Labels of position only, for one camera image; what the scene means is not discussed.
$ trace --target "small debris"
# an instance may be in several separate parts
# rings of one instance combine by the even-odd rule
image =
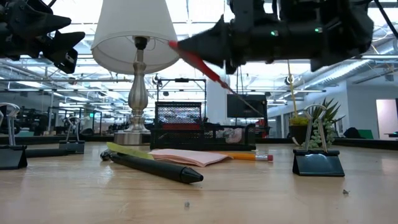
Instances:
[[[184,204],[185,209],[188,210],[190,205],[189,201],[186,201]]]

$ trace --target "pen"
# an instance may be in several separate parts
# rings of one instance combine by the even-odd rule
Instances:
[[[251,160],[251,161],[273,161],[274,156],[270,154],[256,155],[252,153],[233,153],[233,152],[217,152],[219,154],[224,154],[231,156],[234,159],[240,160]]]
[[[189,167],[117,153],[111,153],[110,158],[117,164],[184,184],[203,181],[203,176]]]

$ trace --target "white lampshade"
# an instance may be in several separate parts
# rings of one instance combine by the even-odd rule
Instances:
[[[102,67],[134,74],[137,49],[134,38],[150,38],[144,50],[145,74],[158,72],[178,60],[169,47],[177,40],[165,0],[103,0],[91,51]]]

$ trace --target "black marker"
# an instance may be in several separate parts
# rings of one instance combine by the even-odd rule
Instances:
[[[117,164],[158,175],[159,177],[175,180],[184,184],[203,181],[203,176],[189,167],[117,153],[111,153],[110,157],[111,160]]]

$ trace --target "metal clip handle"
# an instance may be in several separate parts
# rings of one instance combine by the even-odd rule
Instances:
[[[304,108],[304,114],[308,118],[308,126],[307,126],[307,135],[305,136],[305,146],[304,149],[307,151],[308,146],[310,144],[310,139],[311,139],[311,131],[312,131],[312,114],[309,113],[309,109],[313,107],[319,107],[321,108],[322,112],[317,118],[318,120],[318,131],[319,135],[321,136],[321,141],[322,141],[322,148],[325,152],[328,152],[328,148],[326,146],[326,137],[325,137],[325,132],[323,131],[323,117],[326,115],[326,108],[322,105],[310,105],[306,106]]]
[[[69,117],[67,119],[67,121],[69,123],[68,134],[67,134],[67,142],[69,141],[69,134],[70,134],[70,131],[72,130],[72,126],[73,126],[72,119],[75,119],[75,124],[78,124],[81,121],[81,119],[76,117],[76,116],[72,116],[72,117]],[[77,138],[77,141],[80,141],[80,139],[79,139],[79,130],[76,130],[76,138]]]
[[[0,106],[10,106],[12,108],[11,112],[7,115],[8,141],[9,141],[10,146],[15,146],[16,142],[15,142],[14,120],[15,120],[15,117],[17,116],[20,108],[19,108],[19,106],[15,105],[14,103],[0,103]],[[1,113],[0,125],[2,123],[3,118],[4,118],[4,115]]]

